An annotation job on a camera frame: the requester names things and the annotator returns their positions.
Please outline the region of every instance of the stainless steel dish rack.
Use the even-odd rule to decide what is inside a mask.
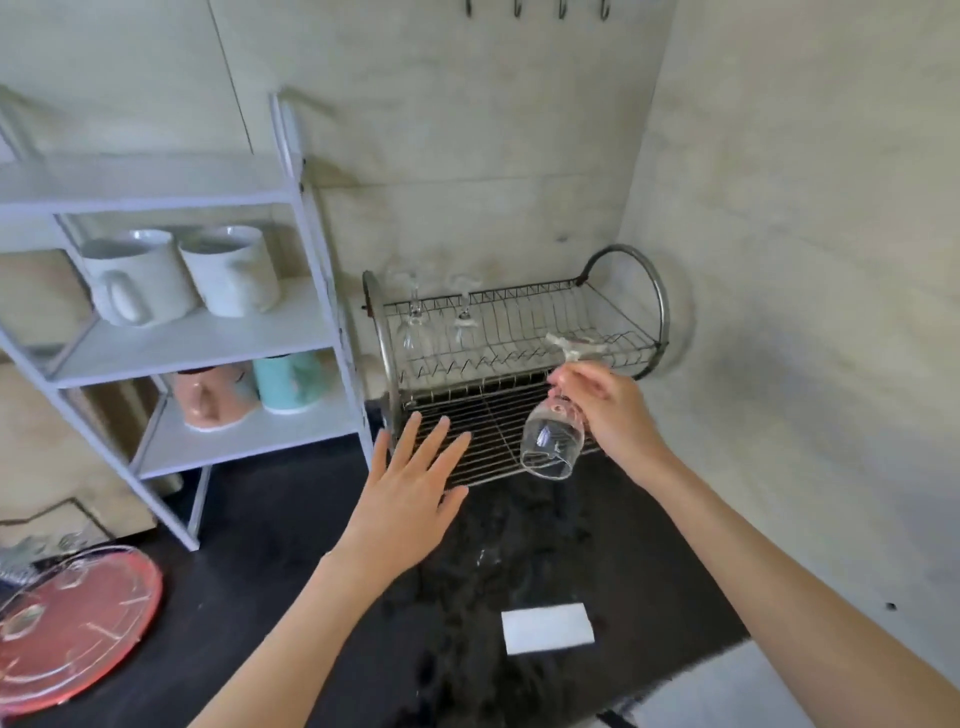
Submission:
[[[626,254],[632,259],[627,264],[642,266],[649,278],[659,308],[656,334],[644,330],[590,282],[594,264],[610,253]],[[383,416],[393,436],[416,410],[423,416],[421,438],[443,415],[451,421],[449,440],[467,430],[473,433],[450,485],[477,485],[521,470],[523,424],[546,396],[547,375],[564,362],[564,353],[544,339],[547,333],[605,344],[600,356],[634,379],[652,372],[667,346],[670,314],[660,275],[645,255],[627,245],[597,251],[573,279],[469,294],[477,326],[460,329],[460,337],[454,323],[462,297],[421,298],[425,322],[414,331],[413,351],[397,341],[411,302],[386,303],[371,271],[364,273],[363,283],[387,375]],[[584,451],[589,449],[595,449],[590,440]]]

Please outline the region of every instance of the red lid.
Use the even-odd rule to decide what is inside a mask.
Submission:
[[[57,705],[106,675],[139,642],[161,591],[145,554],[102,546],[14,595],[0,607],[0,715]]]

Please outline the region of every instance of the upside-down wine glass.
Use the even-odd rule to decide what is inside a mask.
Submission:
[[[400,271],[394,273],[394,278],[401,285],[406,286],[410,294],[409,312],[401,316],[400,323],[396,327],[396,337],[400,340],[400,346],[411,359],[423,355],[424,337],[428,337],[427,315],[423,311],[423,303],[420,301],[420,282],[417,279],[416,271]]]
[[[564,360],[577,361],[607,349],[589,339],[564,338],[552,333],[546,340],[564,350]],[[557,387],[534,407],[523,426],[520,466],[549,480],[563,480],[573,473],[573,464],[584,447],[586,418],[569,397]]]
[[[460,310],[457,312],[457,318],[453,320],[453,338],[457,346],[462,348],[467,330],[480,326],[480,322],[470,313],[470,293],[480,287],[480,279],[458,274],[451,277],[450,287],[460,294]]]

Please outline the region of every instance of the wet surface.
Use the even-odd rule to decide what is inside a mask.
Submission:
[[[186,725],[282,616],[347,523],[354,438],[214,470],[188,554],[141,540],[166,595],[104,682],[17,725]],[[596,643],[508,657],[500,612],[581,601]],[[471,490],[444,542],[361,619],[308,725],[566,726],[746,637],[656,503],[602,455],[554,483]]]

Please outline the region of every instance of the shelf board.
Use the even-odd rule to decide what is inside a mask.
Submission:
[[[65,389],[332,347],[335,332],[326,324],[313,279],[280,284],[283,297],[276,306],[241,319],[214,316],[202,306],[150,328],[97,318],[51,379]]]
[[[236,425],[214,432],[187,427],[180,405],[171,397],[158,407],[162,410],[156,427],[149,431],[149,442],[141,446],[143,456],[136,470],[141,478],[350,435],[359,423],[335,371],[330,376],[330,390],[306,412],[276,415],[260,407]]]
[[[267,205],[290,199],[271,155],[91,155],[0,164],[0,214]]]

